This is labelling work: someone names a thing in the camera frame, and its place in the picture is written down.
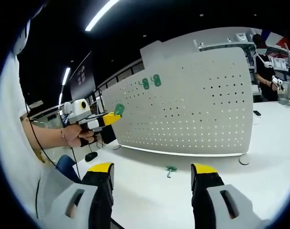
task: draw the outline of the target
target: computer mouse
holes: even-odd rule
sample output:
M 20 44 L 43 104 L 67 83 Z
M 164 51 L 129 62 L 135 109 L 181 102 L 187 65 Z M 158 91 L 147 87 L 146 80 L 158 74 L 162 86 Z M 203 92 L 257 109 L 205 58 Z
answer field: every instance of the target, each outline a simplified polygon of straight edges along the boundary
M 97 157 L 97 153 L 96 152 L 92 152 L 92 153 L 88 153 L 85 157 L 84 160 L 86 162 L 92 161 L 94 158 Z

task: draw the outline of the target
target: black ceiling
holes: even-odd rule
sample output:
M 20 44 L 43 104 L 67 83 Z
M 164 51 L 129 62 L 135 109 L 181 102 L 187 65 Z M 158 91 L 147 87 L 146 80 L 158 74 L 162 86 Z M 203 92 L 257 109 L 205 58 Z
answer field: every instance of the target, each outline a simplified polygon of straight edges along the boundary
M 119 0 L 92 31 L 85 32 L 106 2 L 51 0 L 31 21 L 28 43 L 18 58 L 27 103 L 44 102 L 36 111 L 57 105 L 65 68 L 70 66 L 74 71 L 89 51 L 99 85 L 141 58 L 140 48 L 156 40 L 167 41 L 190 32 L 227 26 L 266 28 L 290 38 L 290 25 L 271 13 L 272 9 L 258 4 L 254 7 L 250 1 L 231 5 L 194 0 Z M 63 101 L 70 99 L 67 85 Z

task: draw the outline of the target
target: green object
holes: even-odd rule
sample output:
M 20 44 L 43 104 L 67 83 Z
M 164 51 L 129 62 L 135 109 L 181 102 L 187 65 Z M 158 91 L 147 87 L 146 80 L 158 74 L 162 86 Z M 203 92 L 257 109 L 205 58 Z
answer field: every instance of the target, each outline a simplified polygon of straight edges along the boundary
M 155 82 L 155 86 L 156 87 L 159 87 L 161 86 L 161 79 L 160 79 L 160 76 L 158 74 L 155 74 L 153 77 L 150 77 L 151 81 L 154 81 Z
M 166 166 L 166 168 L 167 168 L 167 170 L 169 171 L 168 174 L 167 174 L 167 177 L 168 177 L 168 178 L 171 178 L 171 177 L 170 177 L 170 173 L 173 172 L 173 171 L 175 172 L 175 171 L 177 170 L 177 168 L 174 167 L 174 166 Z
M 114 110 L 114 115 L 120 115 L 122 117 L 124 110 L 125 107 L 123 104 L 117 104 Z
M 144 89 L 148 90 L 149 89 L 148 79 L 146 79 L 146 78 L 142 79 L 142 82 L 139 81 L 139 85 L 143 85 Z

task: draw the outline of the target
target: white wall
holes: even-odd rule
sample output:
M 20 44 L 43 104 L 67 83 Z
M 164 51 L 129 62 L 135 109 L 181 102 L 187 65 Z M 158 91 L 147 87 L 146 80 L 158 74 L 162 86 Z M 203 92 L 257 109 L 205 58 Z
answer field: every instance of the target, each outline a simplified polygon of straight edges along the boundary
M 235 33 L 248 32 L 249 30 L 250 28 L 248 27 L 214 28 L 192 32 L 165 42 L 155 41 L 140 50 L 144 67 L 146 68 L 151 64 L 173 56 L 198 52 L 199 49 L 195 46 L 194 40 L 196 40 L 198 45 L 201 42 L 204 45 L 224 43 L 228 42 L 227 38 L 234 41 Z M 261 34 L 260 29 L 254 30 L 255 32 Z M 282 36 L 271 33 L 267 39 L 267 45 L 275 45 L 281 38 Z

